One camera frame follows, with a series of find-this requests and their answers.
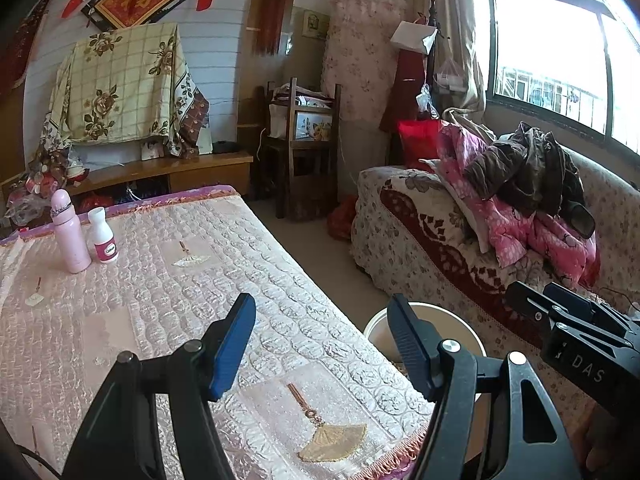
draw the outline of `floor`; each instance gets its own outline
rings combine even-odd
[[[356,266],[349,254],[350,245],[329,236],[326,219],[312,222],[278,219],[271,200],[249,202],[248,206],[358,329],[364,330],[369,320],[386,307],[388,295],[378,290]]]

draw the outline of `pink quilted mattress cover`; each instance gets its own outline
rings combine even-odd
[[[0,417],[18,443],[33,449],[35,433],[39,452],[62,471],[118,352],[132,349],[141,359],[168,354],[201,337],[248,292],[258,311],[254,332],[234,386],[210,404],[237,478],[373,480],[407,473],[433,406],[232,188],[114,206],[108,217],[118,260],[94,261],[76,275],[65,272],[51,225],[0,242]],[[175,267],[180,241],[207,261]],[[36,290],[42,299],[30,306]],[[313,425],[286,396],[280,402],[276,394],[268,409],[262,402],[291,380],[327,422],[366,423],[361,447],[338,462],[302,462],[297,451]],[[168,399],[158,396],[157,405],[167,478],[180,479]]]

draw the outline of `sofa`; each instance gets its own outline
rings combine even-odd
[[[621,312],[640,300],[640,193],[596,162],[569,150],[580,170],[587,206],[596,220],[600,273],[592,290]],[[410,301],[437,304],[476,331],[487,354],[523,352],[571,433],[593,401],[538,356],[540,337],[504,303],[506,287],[520,280],[538,291],[557,282],[540,254],[527,251],[501,269],[478,240],[436,174],[395,167],[360,173],[351,252],[374,284]]]

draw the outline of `bed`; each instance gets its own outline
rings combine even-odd
[[[596,162],[570,154],[596,219],[600,275],[593,291],[626,312],[625,295],[640,294],[640,194]],[[556,281],[550,268],[531,250],[505,269],[493,251],[481,254],[475,234],[436,174],[391,166],[361,172],[351,241],[356,264],[381,290],[459,315],[491,357],[523,352],[569,434],[590,412],[593,401],[539,358],[541,342],[532,323],[503,301],[506,287],[516,280],[541,292]],[[594,298],[582,288],[577,292]]]
[[[35,434],[40,453],[62,470],[119,351],[132,349],[140,358],[167,354],[202,336],[248,292],[257,305],[254,332],[234,386],[210,405],[238,479],[404,476],[433,406],[232,188],[114,206],[108,217],[117,262],[94,262],[76,275],[63,270],[51,225],[0,242],[0,417],[18,443],[33,449]],[[174,266],[180,241],[199,257],[193,267]],[[42,298],[34,304],[35,294]],[[280,399],[286,381],[296,381],[327,420],[366,423],[361,448],[338,462],[299,460],[296,451],[313,425],[305,425],[302,410],[287,411],[291,399],[282,397],[275,407],[263,402]],[[158,417],[167,477],[180,479],[163,396]]]

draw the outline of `drawer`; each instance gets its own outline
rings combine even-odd
[[[171,192],[187,191],[205,186],[227,184],[244,195],[249,192],[249,164],[228,164],[213,168],[180,171],[169,175]]]

